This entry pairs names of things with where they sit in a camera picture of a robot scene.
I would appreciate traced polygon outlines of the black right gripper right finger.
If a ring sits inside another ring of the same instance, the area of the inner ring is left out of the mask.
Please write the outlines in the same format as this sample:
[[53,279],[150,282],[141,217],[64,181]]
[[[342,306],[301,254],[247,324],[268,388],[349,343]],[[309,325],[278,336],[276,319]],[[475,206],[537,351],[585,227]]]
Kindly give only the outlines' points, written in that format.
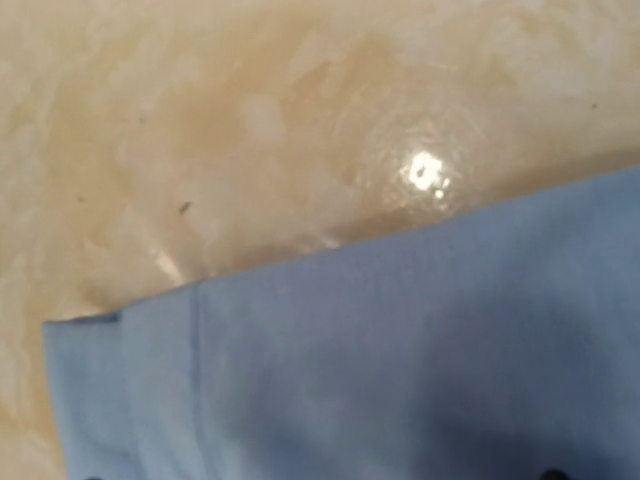
[[570,476],[560,469],[549,469],[542,473],[542,480],[570,480]]

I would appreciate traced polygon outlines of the light blue long sleeve shirt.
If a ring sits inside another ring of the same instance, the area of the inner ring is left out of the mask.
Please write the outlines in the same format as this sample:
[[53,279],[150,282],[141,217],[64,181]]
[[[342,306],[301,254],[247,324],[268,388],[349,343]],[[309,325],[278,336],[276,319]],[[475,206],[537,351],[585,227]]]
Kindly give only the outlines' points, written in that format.
[[639,475],[639,172],[43,327],[72,479]]

